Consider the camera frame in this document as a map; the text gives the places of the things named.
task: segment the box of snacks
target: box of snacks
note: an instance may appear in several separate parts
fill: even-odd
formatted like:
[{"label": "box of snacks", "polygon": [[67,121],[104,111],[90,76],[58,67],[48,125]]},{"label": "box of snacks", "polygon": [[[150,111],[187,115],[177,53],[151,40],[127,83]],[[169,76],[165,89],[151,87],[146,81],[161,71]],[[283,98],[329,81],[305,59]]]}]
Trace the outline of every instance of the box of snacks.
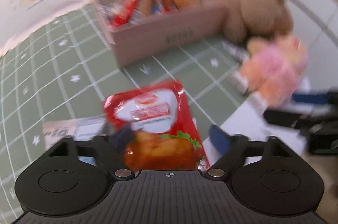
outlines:
[{"label": "box of snacks", "polygon": [[212,36],[226,15],[223,0],[94,0],[94,5],[120,68]]}]

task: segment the green mat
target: green mat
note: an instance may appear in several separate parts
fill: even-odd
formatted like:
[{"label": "green mat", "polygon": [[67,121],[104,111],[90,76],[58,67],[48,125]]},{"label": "green mat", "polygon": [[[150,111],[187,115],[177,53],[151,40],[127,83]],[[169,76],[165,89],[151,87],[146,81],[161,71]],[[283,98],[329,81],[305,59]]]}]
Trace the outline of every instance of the green mat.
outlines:
[{"label": "green mat", "polygon": [[0,223],[22,210],[18,175],[45,151],[42,123],[100,115],[104,97],[175,78],[182,82],[202,138],[244,101],[228,83],[236,61],[222,37],[190,43],[119,70],[93,7],[73,11],[34,32],[0,59]]}]

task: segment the brown plush toy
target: brown plush toy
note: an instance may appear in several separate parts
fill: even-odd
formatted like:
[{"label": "brown plush toy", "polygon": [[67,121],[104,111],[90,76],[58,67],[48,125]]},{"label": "brown plush toy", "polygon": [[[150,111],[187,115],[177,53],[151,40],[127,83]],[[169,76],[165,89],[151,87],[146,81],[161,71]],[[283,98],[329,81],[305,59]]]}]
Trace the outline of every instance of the brown plush toy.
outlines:
[{"label": "brown plush toy", "polygon": [[223,34],[234,44],[249,35],[274,36],[293,30],[293,20],[285,0],[226,0],[228,15]]}]

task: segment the paper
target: paper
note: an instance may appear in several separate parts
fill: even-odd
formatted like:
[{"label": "paper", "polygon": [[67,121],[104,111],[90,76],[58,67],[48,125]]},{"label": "paper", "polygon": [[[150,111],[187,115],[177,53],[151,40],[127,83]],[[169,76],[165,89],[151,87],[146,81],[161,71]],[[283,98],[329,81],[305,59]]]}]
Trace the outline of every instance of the paper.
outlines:
[{"label": "paper", "polygon": [[75,141],[91,140],[101,132],[104,123],[105,118],[102,116],[45,122],[43,124],[43,134],[46,150],[65,136],[73,136]]}]

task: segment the pink plush toy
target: pink plush toy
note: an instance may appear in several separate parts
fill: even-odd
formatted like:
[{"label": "pink plush toy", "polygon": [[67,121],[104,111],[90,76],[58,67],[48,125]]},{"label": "pink plush toy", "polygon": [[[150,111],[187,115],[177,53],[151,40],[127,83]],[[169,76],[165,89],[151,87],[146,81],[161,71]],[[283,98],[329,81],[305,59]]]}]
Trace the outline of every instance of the pink plush toy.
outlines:
[{"label": "pink plush toy", "polygon": [[251,59],[244,62],[231,81],[241,93],[264,111],[280,106],[298,88],[307,65],[307,50],[294,36],[278,36],[272,42],[254,37],[247,49]]}]

